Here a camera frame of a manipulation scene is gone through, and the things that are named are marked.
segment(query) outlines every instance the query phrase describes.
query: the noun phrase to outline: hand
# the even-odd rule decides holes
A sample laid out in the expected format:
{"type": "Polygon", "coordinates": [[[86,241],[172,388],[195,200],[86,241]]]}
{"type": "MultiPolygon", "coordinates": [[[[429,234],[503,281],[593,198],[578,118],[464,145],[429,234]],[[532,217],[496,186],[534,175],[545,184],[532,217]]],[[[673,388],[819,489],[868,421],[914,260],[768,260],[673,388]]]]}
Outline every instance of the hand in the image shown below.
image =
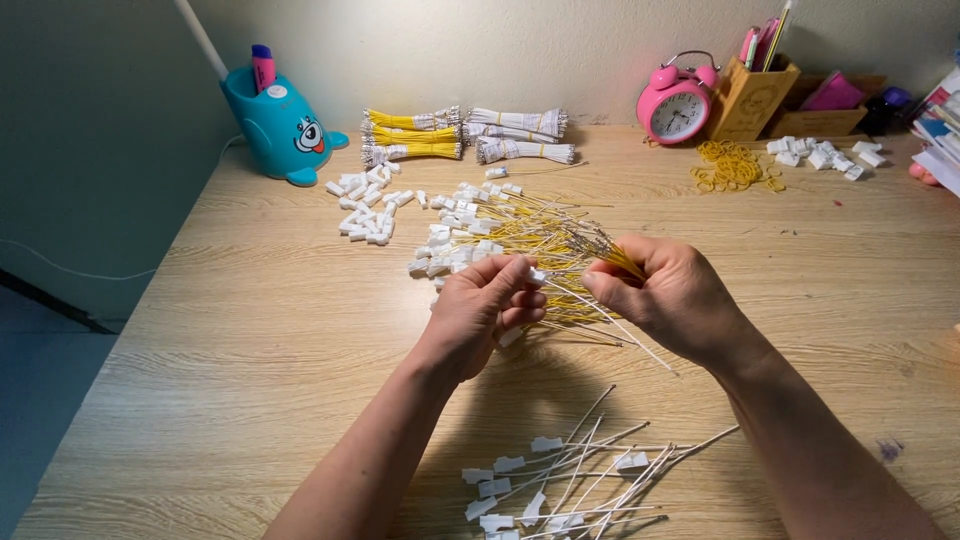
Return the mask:
{"type": "Polygon", "coordinates": [[[624,270],[596,260],[584,286],[663,347],[714,374],[739,372],[770,347],[696,249],[638,234],[615,243],[650,279],[640,288],[627,285],[619,279],[624,270]]]}
{"type": "Polygon", "coordinates": [[[451,363],[458,382],[476,377],[503,332],[546,315],[546,296],[527,282],[530,266],[524,256],[500,255],[447,278],[417,349],[451,363]]]}

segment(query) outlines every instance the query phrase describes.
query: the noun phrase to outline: wooden pen holder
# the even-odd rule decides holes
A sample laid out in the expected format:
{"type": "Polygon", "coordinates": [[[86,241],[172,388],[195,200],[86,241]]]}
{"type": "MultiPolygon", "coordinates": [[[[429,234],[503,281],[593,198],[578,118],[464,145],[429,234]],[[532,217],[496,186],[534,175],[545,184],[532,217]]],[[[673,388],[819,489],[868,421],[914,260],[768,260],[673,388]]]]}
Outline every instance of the wooden pen holder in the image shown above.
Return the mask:
{"type": "Polygon", "coordinates": [[[863,99],[856,109],[849,110],[798,110],[811,93],[820,87],[827,75],[801,75],[777,107],[773,118],[763,130],[767,138],[786,135],[843,136],[849,135],[857,122],[867,114],[863,106],[868,99],[883,89],[887,78],[884,75],[844,75],[844,78],[863,92],[863,99]]]}
{"type": "Polygon", "coordinates": [[[739,58],[732,57],[713,95],[704,130],[707,137],[737,142],[756,140],[799,76],[800,68],[784,54],[774,56],[770,71],[756,73],[739,58]]]}

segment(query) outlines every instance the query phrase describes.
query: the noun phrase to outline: blue pen holder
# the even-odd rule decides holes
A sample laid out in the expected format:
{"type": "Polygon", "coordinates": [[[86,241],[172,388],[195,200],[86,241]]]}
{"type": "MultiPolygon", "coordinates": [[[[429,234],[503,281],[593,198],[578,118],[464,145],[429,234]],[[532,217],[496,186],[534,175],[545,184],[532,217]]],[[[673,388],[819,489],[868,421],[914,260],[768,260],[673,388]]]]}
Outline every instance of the blue pen holder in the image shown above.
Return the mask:
{"type": "Polygon", "coordinates": [[[334,150],[349,144],[346,135],[328,132],[310,104],[285,77],[259,94],[253,69],[241,67],[220,83],[240,130],[264,174],[293,185],[317,183],[316,170],[334,150]]]}

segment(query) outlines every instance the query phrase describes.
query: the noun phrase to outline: purple cap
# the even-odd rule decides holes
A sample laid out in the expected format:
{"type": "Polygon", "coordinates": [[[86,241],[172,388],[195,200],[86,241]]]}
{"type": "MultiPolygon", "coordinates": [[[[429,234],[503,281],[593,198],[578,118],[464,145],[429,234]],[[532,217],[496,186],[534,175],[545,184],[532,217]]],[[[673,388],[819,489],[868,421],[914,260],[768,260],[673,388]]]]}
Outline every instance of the purple cap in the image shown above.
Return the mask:
{"type": "Polygon", "coordinates": [[[251,49],[253,49],[254,58],[273,58],[273,55],[270,54],[270,47],[266,45],[254,45],[251,49]]]}
{"type": "Polygon", "coordinates": [[[893,107],[903,107],[913,101],[910,92],[896,86],[890,86],[883,90],[883,101],[893,107]]]}

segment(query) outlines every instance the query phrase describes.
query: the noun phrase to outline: wooden desk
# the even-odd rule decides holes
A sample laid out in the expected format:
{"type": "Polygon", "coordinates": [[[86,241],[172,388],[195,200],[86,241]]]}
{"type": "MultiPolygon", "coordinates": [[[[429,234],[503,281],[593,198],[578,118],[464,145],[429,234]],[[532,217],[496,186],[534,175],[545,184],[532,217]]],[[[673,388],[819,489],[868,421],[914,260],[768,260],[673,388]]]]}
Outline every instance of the wooden desk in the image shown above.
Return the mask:
{"type": "MultiPolygon", "coordinates": [[[[611,233],[699,247],[867,448],[878,454],[878,440],[894,439],[905,446],[890,470],[949,535],[960,534],[960,339],[952,328],[960,321],[960,201],[906,175],[919,142],[890,142],[896,165],[865,182],[807,167],[786,170],[780,194],[701,195],[688,176],[698,163],[692,149],[646,148],[629,127],[578,138],[590,165],[521,184],[614,204],[593,214],[611,233]]],[[[355,142],[337,152],[321,186],[301,189],[251,173],[246,149],[228,152],[15,538],[259,537],[429,316],[432,287],[410,279],[404,263],[434,211],[401,209],[385,248],[337,234],[345,212],[322,185],[359,170],[358,153],[355,142]]],[[[459,182],[481,183],[482,171],[473,159],[408,160],[396,188],[449,194],[459,182]]],[[[638,440],[695,443],[734,423],[713,379],[659,348],[681,378],[632,348],[531,342],[456,392],[395,535],[481,538],[463,517],[476,492],[460,469],[529,454],[536,435],[568,433],[614,382],[603,433],[650,420],[638,440]]],[[[685,461],[645,501],[662,504],[670,520],[636,538],[783,535],[740,433],[685,461]]]]}

